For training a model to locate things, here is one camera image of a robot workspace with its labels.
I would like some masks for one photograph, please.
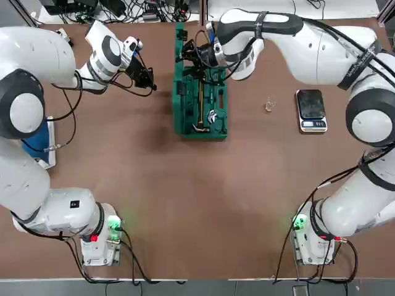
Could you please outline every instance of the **electronic equipment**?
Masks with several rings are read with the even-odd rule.
[[[125,14],[126,6],[122,0],[100,0],[100,4],[111,11],[116,17]]]
[[[157,10],[154,9],[147,9],[144,13],[143,13],[143,20],[145,22],[155,22],[156,20],[158,20],[158,15],[157,15]]]
[[[328,126],[321,91],[319,89],[298,90],[295,97],[301,132],[304,134],[326,132]]]
[[[39,0],[49,15],[69,14],[81,12],[92,14],[98,5],[98,0]]]

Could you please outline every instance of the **open toolbox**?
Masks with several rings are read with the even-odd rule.
[[[176,25],[175,57],[181,54],[186,41],[183,24]],[[173,80],[173,120],[177,134],[185,138],[225,139],[227,125],[227,84],[205,84],[191,75],[184,75],[192,66],[184,62],[175,64]],[[217,81],[224,79],[222,68],[206,70],[206,77]]]

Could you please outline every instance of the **brown table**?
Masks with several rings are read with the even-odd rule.
[[[373,28],[388,49],[375,19],[337,20],[332,25]],[[55,29],[59,26],[47,26]],[[91,54],[85,26],[67,25],[80,67]],[[188,24],[189,37],[197,30]],[[77,135],[61,149],[51,170],[52,187],[87,187],[125,219],[136,254],[152,278],[269,278],[275,272],[289,219],[323,179],[355,165],[365,147],[344,120],[348,92],[319,86],[329,130],[299,134],[294,93],[314,88],[296,81],[284,58],[265,43],[256,70],[246,81],[229,81],[229,136],[223,142],[184,141],[172,123],[174,25],[111,25],[120,38],[143,40],[143,58],[155,71],[158,90],[148,98],[110,87],[101,96],[85,93],[77,109]],[[77,93],[71,94],[73,101]],[[267,99],[276,102],[263,111]],[[48,115],[68,111],[62,93],[45,86]],[[62,142],[72,119],[56,124]],[[318,197],[334,188],[319,192]],[[394,224],[352,238],[359,253],[358,277],[395,277]],[[19,233],[0,209],[0,278],[80,277],[66,245]],[[326,276],[348,276],[352,255],[343,247]],[[304,268],[308,276],[314,269]],[[131,277],[130,258],[121,267],[91,275]],[[281,277],[295,277],[287,246]]]

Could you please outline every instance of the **floor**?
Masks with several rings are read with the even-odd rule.
[[[379,10],[382,10],[387,0],[376,0]],[[392,18],[385,24],[389,42],[394,45],[394,34],[395,34],[395,17]]]
[[[304,286],[295,281],[283,281],[276,285],[272,281],[226,281],[193,280],[183,285],[176,282],[161,282],[156,285],[143,284],[144,296],[294,296],[293,287]],[[2,296],[140,296],[140,287],[130,282],[105,285],[88,284],[84,281],[25,281],[0,282]],[[359,279],[348,285],[349,296],[392,296],[395,281],[389,279]],[[296,296],[343,296],[343,285],[321,282],[309,285],[309,294]]]

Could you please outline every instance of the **white robotic arm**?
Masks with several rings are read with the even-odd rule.
[[[217,62],[212,66],[234,65],[241,60],[233,79],[246,79],[253,73],[264,39],[269,39],[277,45],[297,80],[351,88],[346,124],[356,139],[373,147],[386,147],[395,141],[395,78],[374,60],[376,57],[395,69],[395,57],[381,50],[373,30],[335,27],[366,49],[361,51],[346,39],[334,38],[323,28],[290,14],[232,9],[222,15],[216,34],[211,26],[207,29],[214,40]],[[326,262],[332,259],[332,235],[352,236],[393,219],[395,151],[361,166],[331,197],[314,205],[308,203],[300,217],[302,229],[296,231],[296,243],[301,259],[304,264],[319,265],[324,262],[328,246]]]
[[[86,34],[93,49],[76,70],[72,48],[61,35],[38,28],[0,28],[0,205],[19,231],[67,232],[81,237],[85,265],[111,265],[119,258],[121,221],[114,208],[97,203],[90,190],[51,189],[47,171],[11,139],[32,136],[45,120],[40,81],[58,88],[103,93],[125,72],[137,87],[155,88],[152,70],[134,57],[143,44],[119,41],[94,22]]]

